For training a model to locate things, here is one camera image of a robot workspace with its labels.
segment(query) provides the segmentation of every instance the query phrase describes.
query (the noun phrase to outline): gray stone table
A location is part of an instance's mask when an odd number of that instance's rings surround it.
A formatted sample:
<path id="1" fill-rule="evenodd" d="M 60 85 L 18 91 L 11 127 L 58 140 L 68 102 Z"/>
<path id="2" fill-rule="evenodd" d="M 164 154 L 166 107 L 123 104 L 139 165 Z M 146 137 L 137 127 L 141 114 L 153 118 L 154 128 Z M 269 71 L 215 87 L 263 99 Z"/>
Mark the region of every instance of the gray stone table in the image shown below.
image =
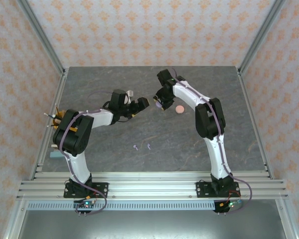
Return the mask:
<path id="1" fill-rule="evenodd" d="M 93 129 L 85 151 L 93 172 L 210 171 L 204 140 L 195 129 L 194 111 L 176 99 L 163 112 L 152 100 L 161 88 L 156 75 L 166 67 L 71 67 L 59 108 L 98 109 L 111 95 L 94 91 L 133 90 L 150 106 L 128 122 Z M 235 67 L 175 67 L 192 87 L 220 99 L 226 119 L 225 150 L 232 170 L 263 170 L 264 164 Z M 178 115 L 177 105 L 185 112 Z M 49 158 L 43 171 L 68 171 L 62 158 Z"/>

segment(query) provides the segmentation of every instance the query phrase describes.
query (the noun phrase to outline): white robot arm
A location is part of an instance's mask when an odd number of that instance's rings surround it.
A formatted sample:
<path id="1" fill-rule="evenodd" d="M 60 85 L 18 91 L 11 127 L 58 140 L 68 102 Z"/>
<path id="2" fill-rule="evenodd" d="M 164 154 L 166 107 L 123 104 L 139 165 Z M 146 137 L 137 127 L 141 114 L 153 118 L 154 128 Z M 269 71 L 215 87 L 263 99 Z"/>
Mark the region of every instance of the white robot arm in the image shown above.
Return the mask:
<path id="1" fill-rule="evenodd" d="M 102 109 L 86 112 L 86 114 L 74 110 L 58 111 L 53 118 L 56 129 L 53 143 L 59 149 L 62 147 L 72 174 L 68 183 L 65 184 L 64 197 L 82 198 L 93 193 L 88 189 L 93 187 L 93 183 L 84 154 L 91 130 L 99 126 L 112 125 L 118 122 L 120 117 L 131 119 L 149 106 L 148 100 L 144 97 L 131 101 L 131 94 L 132 91 L 114 90 L 111 100 L 107 101 Z"/>
<path id="2" fill-rule="evenodd" d="M 185 103 L 187 103 L 194 111 L 199 104 L 205 104 L 206 101 L 208 102 L 210 100 L 209 97 L 204 96 L 199 92 L 196 92 L 195 94 L 194 92 L 190 91 L 188 88 L 191 86 L 187 81 L 182 81 L 181 83 L 176 83 L 173 86 L 173 93 L 176 97 L 179 97 L 180 99 L 185 101 Z M 217 179 L 225 178 L 226 176 L 228 176 L 228 173 L 225 171 L 225 168 L 222 163 L 217 136 L 214 136 L 213 139 L 209 139 L 205 137 L 204 140 L 206 142 L 209 157 L 210 157 L 211 174 Z M 219 137 L 219 140 L 222 147 L 225 166 L 227 167 L 228 172 L 230 172 L 230 169 L 227 164 L 225 149 L 224 149 L 224 134 L 222 134 Z"/>
<path id="3" fill-rule="evenodd" d="M 234 182 L 226 159 L 224 148 L 226 122 L 220 101 L 197 92 L 183 77 L 172 77 L 167 69 L 159 72 L 157 78 L 162 88 L 157 91 L 154 100 L 159 102 L 163 110 L 173 104 L 175 97 L 185 101 L 195 111 L 196 130 L 206 142 L 211 161 L 212 182 L 204 182 L 203 185 L 197 183 L 196 187 L 201 190 L 201 192 L 197 192 L 197 196 L 226 197 L 230 191 L 238 191 L 238 183 Z M 216 114 L 218 124 L 216 124 L 214 116 L 210 115 L 212 112 Z"/>
<path id="4" fill-rule="evenodd" d="M 100 126 L 110 125 L 113 120 L 113 113 L 105 109 L 100 109 L 99 112 L 93 114 L 84 114 L 84 116 L 89 116 L 94 119 L 92 129 Z M 86 165 L 84 151 L 80 154 L 77 154 L 76 156 L 73 156 L 71 153 L 67 151 L 64 151 L 64 153 L 69 156 L 70 160 L 67 160 L 67 163 L 71 164 L 76 177 L 79 179 L 80 182 L 85 183 L 89 179 L 91 173 Z M 71 175 L 70 178 L 74 182 L 76 182 L 74 175 Z"/>

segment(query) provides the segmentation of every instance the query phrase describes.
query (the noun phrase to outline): black mounting plate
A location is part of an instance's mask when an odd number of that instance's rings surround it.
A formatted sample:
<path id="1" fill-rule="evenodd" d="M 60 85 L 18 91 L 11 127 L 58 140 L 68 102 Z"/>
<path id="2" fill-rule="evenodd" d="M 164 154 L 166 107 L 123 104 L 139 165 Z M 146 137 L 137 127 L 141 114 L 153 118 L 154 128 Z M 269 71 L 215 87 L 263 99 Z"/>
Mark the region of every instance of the black mounting plate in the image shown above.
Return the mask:
<path id="1" fill-rule="evenodd" d="M 228 198 L 229 191 L 237 191 L 240 193 L 240 190 L 236 190 L 239 188 L 239 184 L 237 182 L 233 182 L 229 187 L 226 187 L 224 190 L 220 190 L 217 194 L 215 190 L 211 186 L 212 182 L 204 182 L 199 181 L 196 182 L 196 194 L 198 198 Z"/>
<path id="2" fill-rule="evenodd" d="M 94 188 L 94 189 L 100 191 L 101 193 L 104 194 L 104 196 L 106 198 L 108 197 L 109 183 L 94 183 L 93 182 L 91 188 Z M 65 184 L 65 189 L 64 189 L 64 194 L 63 194 L 64 198 L 85 198 L 87 196 L 89 196 L 89 195 L 86 195 L 86 193 L 72 191 L 72 187 L 71 187 L 70 182 L 67 182 Z M 96 197 L 102 197 L 98 193 L 96 193 L 95 196 Z"/>

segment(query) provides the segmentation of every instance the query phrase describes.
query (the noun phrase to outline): blue object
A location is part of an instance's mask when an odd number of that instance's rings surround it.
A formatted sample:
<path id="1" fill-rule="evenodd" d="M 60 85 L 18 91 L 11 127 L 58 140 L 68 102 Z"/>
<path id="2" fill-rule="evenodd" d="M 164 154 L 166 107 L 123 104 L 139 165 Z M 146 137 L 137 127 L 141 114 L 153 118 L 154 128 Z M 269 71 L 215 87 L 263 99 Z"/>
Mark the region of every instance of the blue object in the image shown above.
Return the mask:
<path id="1" fill-rule="evenodd" d="M 63 158 L 64 155 L 60 151 L 50 152 L 50 158 Z"/>

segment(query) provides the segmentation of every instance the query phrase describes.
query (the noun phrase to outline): metal extrusion bar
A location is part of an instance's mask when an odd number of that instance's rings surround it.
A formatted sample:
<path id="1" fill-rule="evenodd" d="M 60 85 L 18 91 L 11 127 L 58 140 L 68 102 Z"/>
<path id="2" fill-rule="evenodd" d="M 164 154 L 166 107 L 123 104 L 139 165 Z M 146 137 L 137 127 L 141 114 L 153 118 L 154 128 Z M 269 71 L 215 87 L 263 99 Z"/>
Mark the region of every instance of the metal extrusion bar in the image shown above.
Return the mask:
<path id="1" fill-rule="evenodd" d="M 104 201 L 97 201 L 93 207 L 80 208 L 80 211 L 98 210 Z M 73 201 L 30 201 L 28 211 L 73 211 Z M 215 210 L 214 201 L 109 201 L 105 211 L 179 211 L 179 210 Z"/>
<path id="2" fill-rule="evenodd" d="M 247 94 L 247 91 L 246 91 L 246 87 L 245 87 L 243 77 L 238 74 L 238 79 L 240 81 L 240 85 L 241 85 L 241 88 L 243 90 L 243 94 L 244 94 L 246 104 L 247 104 L 247 108 L 248 108 L 248 111 L 249 111 L 250 119 L 251 119 L 251 122 L 252 122 L 253 127 L 254 127 L 256 139 L 257 139 L 259 150 L 260 150 L 260 153 L 261 153 L 261 157 L 263 158 L 263 161 L 265 163 L 265 167 L 268 170 L 270 178 L 274 178 L 273 177 L 273 169 L 272 169 L 270 161 L 268 160 L 268 156 L 267 156 L 267 153 L 266 153 L 264 145 L 263 145 L 263 140 L 262 140 L 262 137 L 261 137 L 261 135 L 259 133 L 259 130 L 258 130 L 258 127 L 257 127 L 256 118 L 254 116 L 254 113 L 253 113 L 253 110 L 252 110 L 252 107 L 251 107 L 251 104 L 250 104 L 250 101 L 249 101 L 249 97 L 248 97 L 248 94 Z"/>
<path id="3" fill-rule="evenodd" d="M 246 180 L 253 189 L 253 199 L 287 198 L 283 180 L 271 180 L 268 172 L 233 172 Z M 33 181 L 23 181 L 18 200 L 66 200 L 63 198 L 64 181 L 69 173 L 37 172 Z M 195 183 L 210 180 L 209 172 L 162 172 L 162 173 L 92 173 L 93 181 L 110 183 L 109 201 L 164 201 L 164 200 L 216 200 L 221 198 L 197 198 Z M 250 192 L 240 183 L 242 199 Z"/>
<path id="4" fill-rule="evenodd" d="M 42 26 L 40 25 L 38 19 L 36 18 L 29 2 L 27 0 L 17 0 L 19 6 L 23 10 L 24 14 L 27 16 L 28 20 L 30 21 L 33 30 L 37 34 L 38 38 L 40 39 L 41 43 L 43 44 L 45 50 L 47 51 L 50 59 L 52 60 L 55 68 L 62 74 L 64 72 L 64 68 L 62 66 L 61 61 L 59 60 L 58 56 L 56 55 L 49 39 L 45 35 Z"/>
<path id="5" fill-rule="evenodd" d="M 62 74 L 60 77 L 60 80 L 59 80 L 59 85 L 58 85 L 57 90 L 54 95 L 53 102 L 50 106 L 50 111 L 49 111 L 50 115 L 53 115 L 55 113 L 55 104 L 59 104 L 59 102 L 61 100 L 63 88 L 65 85 L 65 80 L 66 80 L 66 75 Z M 49 125 L 50 121 L 51 121 L 51 119 L 47 118 L 45 125 Z M 43 160 L 44 160 L 44 157 L 46 154 L 46 150 L 48 148 L 48 143 L 51 138 L 51 134 L 52 134 L 52 127 L 44 127 L 44 135 L 42 138 L 40 149 L 39 149 L 37 157 L 36 157 L 36 163 L 33 164 L 29 180 L 32 180 L 34 178 L 34 175 L 35 175 L 37 169 L 42 168 L 42 166 L 43 166 Z"/>
<path id="6" fill-rule="evenodd" d="M 4 239 L 19 238 L 27 207 L 27 200 L 16 201 L 14 203 L 14 208 L 3 236 Z"/>
<path id="7" fill-rule="evenodd" d="M 270 27 L 273 25 L 276 16 L 279 14 L 280 9 L 282 8 L 282 6 L 284 5 L 286 0 L 276 0 L 272 6 L 272 8 L 269 11 L 268 16 L 266 17 L 264 23 L 262 24 L 262 26 L 260 27 L 260 30 L 258 31 L 253 43 L 251 44 L 241 66 L 239 67 L 239 72 L 242 75 L 249 63 L 251 62 L 251 60 L 253 59 L 254 55 L 256 54 L 259 46 L 261 45 L 261 43 L 263 42 L 263 40 L 265 39 L 265 36 L 267 34 L 267 32 L 269 31 Z"/>
<path id="8" fill-rule="evenodd" d="M 276 200 L 279 216 L 287 239 L 299 239 L 299 226 L 295 220 L 295 210 L 290 200 Z"/>

